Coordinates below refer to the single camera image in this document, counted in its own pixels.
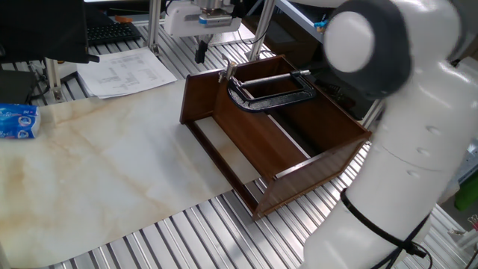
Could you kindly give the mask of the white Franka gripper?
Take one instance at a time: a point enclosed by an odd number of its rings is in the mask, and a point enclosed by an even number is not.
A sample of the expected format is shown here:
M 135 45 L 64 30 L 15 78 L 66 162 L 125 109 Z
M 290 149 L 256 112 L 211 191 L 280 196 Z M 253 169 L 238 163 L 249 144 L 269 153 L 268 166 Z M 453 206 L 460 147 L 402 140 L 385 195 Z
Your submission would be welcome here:
M 167 6 L 164 29 L 172 37 L 214 35 L 237 31 L 241 1 L 172 1 Z M 195 62 L 203 64 L 208 42 L 200 41 Z

